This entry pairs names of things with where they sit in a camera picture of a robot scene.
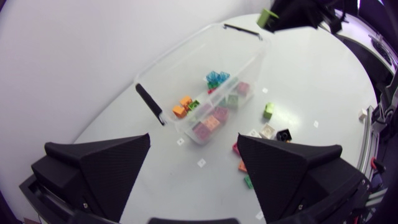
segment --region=white wall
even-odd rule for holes
[[[0,190],[37,220],[18,185],[47,141],[71,143],[159,54],[199,28],[270,0],[8,0],[0,13]]]

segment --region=transparent plastic bin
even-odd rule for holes
[[[138,74],[136,90],[163,125],[173,123],[177,131],[204,144],[250,99],[268,46],[269,41],[255,32],[227,24],[210,25]],[[212,71],[230,77],[208,94],[206,76]],[[245,85],[248,91],[240,91]],[[184,96],[200,105],[178,118],[172,110]],[[225,109],[227,120],[220,116]]]

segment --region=orange block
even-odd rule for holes
[[[210,115],[203,124],[205,124],[210,131],[214,131],[220,125],[220,122],[213,115]]]
[[[189,96],[186,96],[180,100],[180,104],[185,108],[185,110],[189,110],[188,105],[192,103],[192,99]]]
[[[243,163],[243,160],[241,160],[241,162],[239,163],[238,169],[243,172],[248,172],[248,170],[246,170],[246,166]]]
[[[173,107],[173,113],[178,117],[178,118],[183,118],[187,115],[187,111],[185,108],[182,106],[174,106]]]

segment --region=white table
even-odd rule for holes
[[[238,171],[232,152],[238,132],[260,130],[267,102],[275,104],[270,125],[289,128],[300,144],[343,146],[342,158],[359,159],[364,124],[361,108],[376,106],[366,72],[354,54],[327,31],[300,28],[271,34],[256,25],[258,14],[225,23],[259,32],[271,40],[254,97],[205,147],[193,144],[172,125],[162,127],[134,86],[117,97],[81,134],[76,143],[148,132],[151,148],[124,210],[121,223],[145,223],[150,217],[206,220],[236,217],[241,223],[264,223],[256,194]],[[177,140],[185,142],[179,146]],[[197,162],[206,160],[200,168]]]

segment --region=black handle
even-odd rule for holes
[[[261,35],[259,33],[257,33],[257,32],[254,32],[254,31],[251,31],[251,30],[247,30],[247,29],[243,29],[243,28],[240,28],[240,27],[237,27],[237,26],[232,26],[232,25],[229,25],[229,24],[224,24],[224,28],[228,28],[228,27],[229,28],[234,28],[234,29],[236,29],[238,31],[247,32],[248,34],[256,35],[256,36],[258,36],[258,38],[260,40],[262,40]]]
[[[153,114],[156,116],[156,118],[159,120],[159,122],[164,126],[165,122],[162,121],[160,118],[160,114],[162,113],[162,109],[159,107],[159,105],[152,99],[150,94],[142,87],[141,84],[136,85],[136,91],[138,94],[141,96],[141,98],[145,101],[149,109],[153,112]]]

